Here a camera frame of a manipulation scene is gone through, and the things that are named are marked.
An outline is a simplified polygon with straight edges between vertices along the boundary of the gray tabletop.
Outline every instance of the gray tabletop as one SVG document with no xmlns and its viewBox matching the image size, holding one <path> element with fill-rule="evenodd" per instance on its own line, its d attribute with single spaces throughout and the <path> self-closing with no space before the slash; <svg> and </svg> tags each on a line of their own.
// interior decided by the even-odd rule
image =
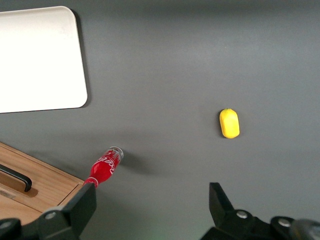
<svg viewBox="0 0 320 240">
<path fill-rule="evenodd" d="M 108 147 L 125 151 L 83 240 L 200 239 L 209 182 L 263 221 L 319 221 L 320 5 L 279 2 L 0 0 L 77 13 L 89 94 L 77 109 L 0 114 L 0 142 L 81 179 Z"/>
</svg>

